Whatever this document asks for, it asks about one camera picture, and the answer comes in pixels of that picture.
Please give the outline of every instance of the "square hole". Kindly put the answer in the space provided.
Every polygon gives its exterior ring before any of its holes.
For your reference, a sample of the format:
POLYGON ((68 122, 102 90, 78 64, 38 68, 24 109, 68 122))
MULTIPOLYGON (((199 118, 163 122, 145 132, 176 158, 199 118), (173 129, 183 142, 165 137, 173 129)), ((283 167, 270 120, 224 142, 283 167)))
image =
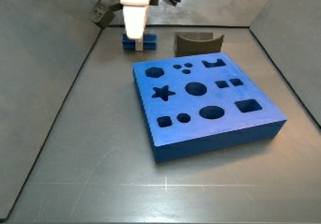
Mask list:
POLYGON ((156 118, 159 127, 169 127, 172 125, 171 118, 168 116, 161 116, 156 118))
POLYGON ((238 78, 234 78, 234 79, 230 79, 230 83, 234 85, 234 86, 238 86, 238 85, 242 85, 242 81, 238 79, 238 78))
POLYGON ((228 87, 228 84, 225 83, 225 81, 216 81, 215 84, 216 84, 217 88, 228 87))
POLYGON ((242 113, 262 110, 260 105, 254 99, 236 101, 235 106, 242 113))

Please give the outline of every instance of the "metal wall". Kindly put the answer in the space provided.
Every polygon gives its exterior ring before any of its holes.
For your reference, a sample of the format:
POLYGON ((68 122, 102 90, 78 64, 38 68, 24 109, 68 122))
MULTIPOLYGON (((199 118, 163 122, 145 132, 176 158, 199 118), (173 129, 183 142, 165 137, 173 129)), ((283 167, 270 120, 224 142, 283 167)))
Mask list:
POLYGON ((321 126, 321 1, 270 0, 250 29, 321 126))
POLYGON ((7 217, 98 28, 89 0, 0 0, 0 220, 7 217))
MULTIPOLYGON (((172 7, 160 1, 157 7, 149 7, 147 24, 250 26, 266 2, 267 0, 181 0, 172 7)), ((118 11, 110 24, 123 23, 118 11)))

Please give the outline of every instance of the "blue foam block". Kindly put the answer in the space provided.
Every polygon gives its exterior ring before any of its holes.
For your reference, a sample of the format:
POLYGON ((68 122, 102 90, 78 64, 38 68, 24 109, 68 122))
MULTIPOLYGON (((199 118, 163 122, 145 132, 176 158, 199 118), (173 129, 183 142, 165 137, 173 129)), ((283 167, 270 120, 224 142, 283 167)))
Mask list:
MULTIPOLYGON (((123 34, 123 49, 135 50, 135 40, 128 39, 127 35, 123 34)), ((143 35, 143 50, 156 49, 156 35, 144 34, 143 35)))
POLYGON ((223 53, 132 71, 155 162, 272 138, 287 120, 223 53))

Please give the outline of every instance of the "dark gray curved object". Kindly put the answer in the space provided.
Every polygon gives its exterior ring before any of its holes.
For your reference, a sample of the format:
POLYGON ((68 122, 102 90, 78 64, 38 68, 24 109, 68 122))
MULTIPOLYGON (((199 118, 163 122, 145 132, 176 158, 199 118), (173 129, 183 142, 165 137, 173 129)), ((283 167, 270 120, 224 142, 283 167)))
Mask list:
POLYGON ((220 52, 224 35, 212 39, 212 33, 175 33, 175 56, 220 52))

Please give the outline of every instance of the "large round hole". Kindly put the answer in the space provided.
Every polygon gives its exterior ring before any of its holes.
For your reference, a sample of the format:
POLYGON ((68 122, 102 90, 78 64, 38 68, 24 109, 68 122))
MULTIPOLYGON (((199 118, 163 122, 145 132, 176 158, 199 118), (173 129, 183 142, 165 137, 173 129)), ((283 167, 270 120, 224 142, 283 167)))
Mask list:
POLYGON ((188 94, 191 94, 193 96, 201 96, 207 92, 207 87, 204 84, 201 84, 199 82, 189 82, 185 85, 185 91, 188 94))
POLYGON ((180 114, 177 114, 177 116, 176 116, 176 120, 177 120, 180 123, 187 123, 187 122, 191 120, 191 117, 189 117, 188 114, 180 113, 180 114))
POLYGON ((199 115, 205 119, 217 119, 224 115, 224 110, 216 106, 207 106, 200 109, 199 115))

